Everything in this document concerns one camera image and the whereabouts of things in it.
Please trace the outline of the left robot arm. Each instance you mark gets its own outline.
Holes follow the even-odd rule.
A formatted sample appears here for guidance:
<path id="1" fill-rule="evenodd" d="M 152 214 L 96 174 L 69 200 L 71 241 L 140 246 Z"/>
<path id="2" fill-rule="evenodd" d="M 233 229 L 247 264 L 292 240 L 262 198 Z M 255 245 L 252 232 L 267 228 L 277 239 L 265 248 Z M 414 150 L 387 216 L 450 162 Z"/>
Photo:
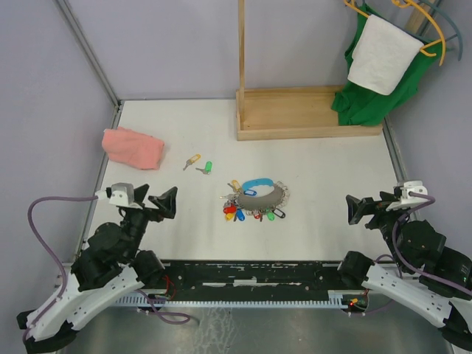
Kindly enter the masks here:
<path id="1" fill-rule="evenodd" d="M 122 296 L 162 282 L 164 265 L 153 251 L 140 248 L 150 222 L 176 216 L 177 187 L 148 195 L 148 184 L 116 183 L 95 192 L 118 209 L 119 223 L 101 224 L 69 269 L 58 267 L 62 283 L 45 303 L 18 314 L 28 353 L 53 353 L 70 343 L 99 313 Z"/>

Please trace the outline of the metal keyring plate with keys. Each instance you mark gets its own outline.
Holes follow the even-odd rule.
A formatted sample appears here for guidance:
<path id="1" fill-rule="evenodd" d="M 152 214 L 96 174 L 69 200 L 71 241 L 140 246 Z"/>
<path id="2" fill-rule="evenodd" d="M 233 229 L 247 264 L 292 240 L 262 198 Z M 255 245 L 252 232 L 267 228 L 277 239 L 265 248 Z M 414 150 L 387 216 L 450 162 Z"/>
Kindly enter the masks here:
<path id="1" fill-rule="evenodd" d="M 228 185 L 232 193 L 222 196 L 226 199 L 223 213 L 228 221 L 244 221 L 246 215 L 252 215 L 260 222 L 264 218 L 269 221 L 286 218 L 283 208 L 288 203 L 290 192 L 281 181 L 257 178 L 243 184 L 232 180 Z"/>

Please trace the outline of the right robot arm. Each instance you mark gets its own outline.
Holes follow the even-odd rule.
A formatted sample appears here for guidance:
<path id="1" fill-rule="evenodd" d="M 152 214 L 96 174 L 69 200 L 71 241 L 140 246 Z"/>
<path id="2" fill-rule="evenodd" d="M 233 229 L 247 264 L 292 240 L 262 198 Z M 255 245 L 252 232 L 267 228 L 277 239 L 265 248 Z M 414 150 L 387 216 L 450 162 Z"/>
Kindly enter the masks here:
<path id="1" fill-rule="evenodd" d="M 350 225 L 371 217 L 365 227 L 381 232 L 399 273 L 349 251 L 338 267 L 339 282 L 389 297 L 421 315 L 450 344 L 471 351 L 471 259 L 447 247 L 446 237 L 428 221 L 411 219 L 434 197 L 418 184 L 381 192 L 377 201 L 347 195 L 346 202 Z"/>

